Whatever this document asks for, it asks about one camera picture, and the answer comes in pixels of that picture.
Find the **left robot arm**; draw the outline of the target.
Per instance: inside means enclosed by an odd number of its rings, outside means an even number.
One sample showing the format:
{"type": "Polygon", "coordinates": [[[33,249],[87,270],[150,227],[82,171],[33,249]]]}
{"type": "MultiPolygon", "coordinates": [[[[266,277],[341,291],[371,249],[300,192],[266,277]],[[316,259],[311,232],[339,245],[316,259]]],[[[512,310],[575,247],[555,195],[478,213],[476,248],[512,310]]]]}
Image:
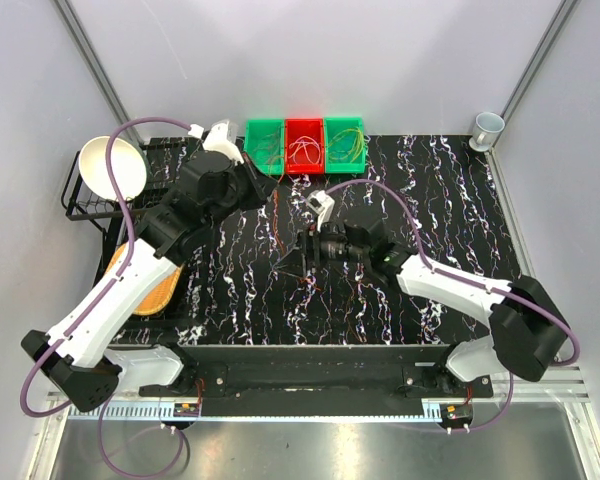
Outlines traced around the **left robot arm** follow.
{"type": "Polygon", "coordinates": [[[176,396],[188,394],[196,382],[195,364],[176,346],[114,351],[111,340],[227,217],[261,208],[276,186],[249,158],[195,154],[162,200],[132,227],[124,258],[59,324],[25,335],[21,346],[35,370],[81,412],[98,408],[118,390],[164,387],[176,396]]]}

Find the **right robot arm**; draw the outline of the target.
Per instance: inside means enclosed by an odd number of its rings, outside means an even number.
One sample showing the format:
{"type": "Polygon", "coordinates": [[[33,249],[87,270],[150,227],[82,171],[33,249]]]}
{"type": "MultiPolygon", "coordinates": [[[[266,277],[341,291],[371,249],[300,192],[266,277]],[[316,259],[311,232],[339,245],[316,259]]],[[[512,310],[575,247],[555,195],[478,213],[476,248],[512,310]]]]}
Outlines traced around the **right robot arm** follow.
{"type": "Polygon", "coordinates": [[[380,221],[368,226],[316,222],[298,234],[274,269],[304,278],[336,262],[360,264],[376,283],[435,301],[488,327],[488,336],[452,346],[434,371],[435,387],[446,396],[495,373],[538,382],[568,338],[564,316],[537,279],[488,279],[446,267],[390,240],[380,221]]]}

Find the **white bowl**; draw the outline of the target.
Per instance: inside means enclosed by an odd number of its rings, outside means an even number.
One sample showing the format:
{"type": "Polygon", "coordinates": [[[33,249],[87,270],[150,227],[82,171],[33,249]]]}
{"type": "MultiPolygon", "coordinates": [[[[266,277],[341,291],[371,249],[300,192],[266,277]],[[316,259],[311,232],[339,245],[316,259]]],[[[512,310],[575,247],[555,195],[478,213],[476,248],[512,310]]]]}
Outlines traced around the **white bowl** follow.
{"type": "MultiPolygon", "coordinates": [[[[116,201],[106,167],[105,151],[108,136],[88,141],[78,156],[79,172],[88,188],[99,197],[116,201]]],[[[117,138],[112,147],[111,165],[114,177],[124,199],[136,198],[147,183],[147,164],[142,153],[127,141],[117,138]]]]}

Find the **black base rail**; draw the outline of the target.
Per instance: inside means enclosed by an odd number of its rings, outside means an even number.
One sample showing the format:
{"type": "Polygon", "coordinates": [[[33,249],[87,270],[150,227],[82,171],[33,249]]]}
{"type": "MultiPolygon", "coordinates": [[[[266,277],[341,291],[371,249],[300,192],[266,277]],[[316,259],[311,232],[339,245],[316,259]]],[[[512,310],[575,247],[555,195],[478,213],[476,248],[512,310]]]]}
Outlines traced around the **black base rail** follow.
{"type": "Polygon", "coordinates": [[[490,399],[488,375],[470,385],[441,369],[443,346],[184,347],[187,391],[144,386],[142,397],[202,395],[202,414],[281,420],[424,415],[424,400],[490,399]]]}

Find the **green plastic bin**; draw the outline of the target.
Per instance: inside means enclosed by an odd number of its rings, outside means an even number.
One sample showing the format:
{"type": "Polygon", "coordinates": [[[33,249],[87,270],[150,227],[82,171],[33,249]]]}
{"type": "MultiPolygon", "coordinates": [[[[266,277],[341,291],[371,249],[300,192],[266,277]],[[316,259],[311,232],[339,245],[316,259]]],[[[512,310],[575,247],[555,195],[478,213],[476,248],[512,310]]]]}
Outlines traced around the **green plastic bin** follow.
{"type": "Polygon", "coordinates": [[[249,119],[244,150],[265,175],[284,174],[285,124],[283,119],[249,119]]]}
{"type": "Polygon", "coordinates": [[[325,117],[325,172],[362,174],[366,170],[367,145],[360,117],[325,117]]]}

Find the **red plastic bin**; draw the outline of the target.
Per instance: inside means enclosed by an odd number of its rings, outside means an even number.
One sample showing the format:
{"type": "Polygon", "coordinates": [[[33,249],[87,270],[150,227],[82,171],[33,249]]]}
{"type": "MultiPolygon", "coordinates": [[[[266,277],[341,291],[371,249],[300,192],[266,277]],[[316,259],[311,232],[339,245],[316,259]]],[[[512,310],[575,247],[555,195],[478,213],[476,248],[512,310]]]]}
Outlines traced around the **red plastic bin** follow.
{"type": "Polygon", "coordinates": [[[324,122],[321,118],[291,118],[285,124],[285,172],[318,175],[325,172],[324,122]]]}

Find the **white mug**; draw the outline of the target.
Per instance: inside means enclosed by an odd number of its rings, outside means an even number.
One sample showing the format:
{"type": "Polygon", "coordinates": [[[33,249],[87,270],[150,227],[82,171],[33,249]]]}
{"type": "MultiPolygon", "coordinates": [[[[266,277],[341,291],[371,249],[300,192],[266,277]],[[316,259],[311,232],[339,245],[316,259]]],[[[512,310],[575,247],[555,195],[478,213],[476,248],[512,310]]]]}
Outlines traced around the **white mug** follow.
{"type": "Polygon", "coordinates": [[[475,117],[469,146],[476,152],[490,150],[505,128],[505,120],[496,113],[481,112],[475,117]]]}

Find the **left green plastic bin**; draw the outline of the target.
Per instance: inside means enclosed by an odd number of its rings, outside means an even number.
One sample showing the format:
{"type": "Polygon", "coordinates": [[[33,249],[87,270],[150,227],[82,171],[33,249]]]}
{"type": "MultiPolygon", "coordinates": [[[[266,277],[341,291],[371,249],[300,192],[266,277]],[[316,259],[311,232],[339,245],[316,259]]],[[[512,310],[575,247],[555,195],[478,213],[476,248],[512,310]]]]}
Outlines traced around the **left green plastic bin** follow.
{"type": "Polygon", "coordinates": [[[284,174],[285,124],[283,119],[249,119],[244,150],[265,175],[284,174]]]}

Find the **right green plastic bin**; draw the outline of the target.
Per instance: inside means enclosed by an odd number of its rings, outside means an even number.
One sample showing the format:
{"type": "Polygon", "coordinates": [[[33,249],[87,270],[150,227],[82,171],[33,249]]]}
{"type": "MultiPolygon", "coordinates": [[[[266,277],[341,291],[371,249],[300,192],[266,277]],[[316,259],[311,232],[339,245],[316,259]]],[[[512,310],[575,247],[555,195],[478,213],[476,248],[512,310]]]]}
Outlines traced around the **right green plastic bin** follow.
{"type": "Polygon", "coordinates": [[[366,170],[367,145],[360,117],[325,117],[325,172],[362,174],[366,170]]]}

